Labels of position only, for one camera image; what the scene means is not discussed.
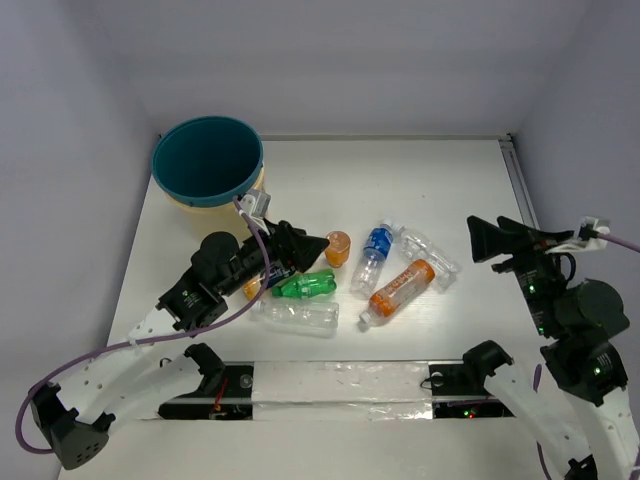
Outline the orange label tea bottle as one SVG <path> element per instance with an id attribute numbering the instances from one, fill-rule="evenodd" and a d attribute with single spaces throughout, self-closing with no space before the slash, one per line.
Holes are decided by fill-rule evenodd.
<path id="1" fill-rule="evenodd" d="M 424 259 L 412 262 L 368 300 L 359 314 L 357 326 L 366 331 L 388 322 L 405 306 L 424 293 L 435 278 L 433 267 Z"/>

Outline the small orange bottle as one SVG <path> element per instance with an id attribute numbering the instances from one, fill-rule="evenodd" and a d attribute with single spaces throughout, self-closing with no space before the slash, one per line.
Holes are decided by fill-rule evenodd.
<path id="1" fill-rule="evenodd" d="M 343 231 L 332 231 L 327 235 L 329 246 L 324 253 L 332 268 L 342 267 L 348 260 L 351 247 L 350 237 Z"/>

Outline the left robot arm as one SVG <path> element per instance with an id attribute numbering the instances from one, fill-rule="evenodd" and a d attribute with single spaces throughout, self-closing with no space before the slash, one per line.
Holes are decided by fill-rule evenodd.
<path id="1" fill-rule="evenodd" d="M 221 327 L 227 297 L 245 283 L 273 265 L 304 273 L 329 245 L 286 221 L 249 229 L 244 241 L 228 232 L 206 236 L 186 272 L 119 343 L 81 356 L 34 389 L 34 422 L 63 469 L 89 462 L 139 412 L 189 388 L 215 392 L 225 370 L 219 356 L 193 343 L 160 367 L 170 342 Z"/>

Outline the blue label clear bottle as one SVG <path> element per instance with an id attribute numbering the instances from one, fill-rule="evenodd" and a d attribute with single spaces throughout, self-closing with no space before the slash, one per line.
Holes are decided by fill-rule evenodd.
<path id="1" fill-rule="evenodd" d="M 385 219 L 369 233 L 354 270 L 349 291 L 356 297 L 368 298 L 379 281 L 394 241 L 404 230 L 399 222 Z"/>

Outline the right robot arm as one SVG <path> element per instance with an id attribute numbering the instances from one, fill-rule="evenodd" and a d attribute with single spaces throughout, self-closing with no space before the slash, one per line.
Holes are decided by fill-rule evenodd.
<path id="1" fill-rule="evenodd" d="M 576 231 L 545 232 L 500 216 L 491 224 L 467 219 L 472 259 L 498 274 L 515 275 L 539 335 L 549 339 L 540 353 L 581 426 L 573 432 L 554 417 L 537 392 L 517 380 L 513 358 L 487 340 L 462 356 L 462 384 L 486 391 L 523 422 L 556 471 L 565 479 L 636 479 L 639 433 L 630 408 L 628 376 L 611 340 L 630 326 L 619 293 L 586 279 L 571 286 L 561 257 L 598 249 L 611 237 L 595 218 Z"/>

